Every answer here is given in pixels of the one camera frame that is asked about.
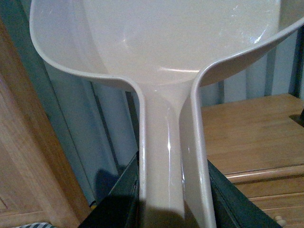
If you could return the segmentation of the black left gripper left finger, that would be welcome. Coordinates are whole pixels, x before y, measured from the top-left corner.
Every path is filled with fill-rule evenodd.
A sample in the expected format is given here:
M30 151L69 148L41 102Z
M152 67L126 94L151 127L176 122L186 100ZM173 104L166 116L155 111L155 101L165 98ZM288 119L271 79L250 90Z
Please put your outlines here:
M139 153L137 152L122 175L89 216L82 228L137 228L139 206Z

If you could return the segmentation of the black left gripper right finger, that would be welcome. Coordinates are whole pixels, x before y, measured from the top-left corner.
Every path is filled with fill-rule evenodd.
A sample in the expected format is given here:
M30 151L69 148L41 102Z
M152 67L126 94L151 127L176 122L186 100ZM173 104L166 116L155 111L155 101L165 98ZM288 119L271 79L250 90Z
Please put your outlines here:
M218 228L279 228L280 225L252 203L211 162L209 178Z

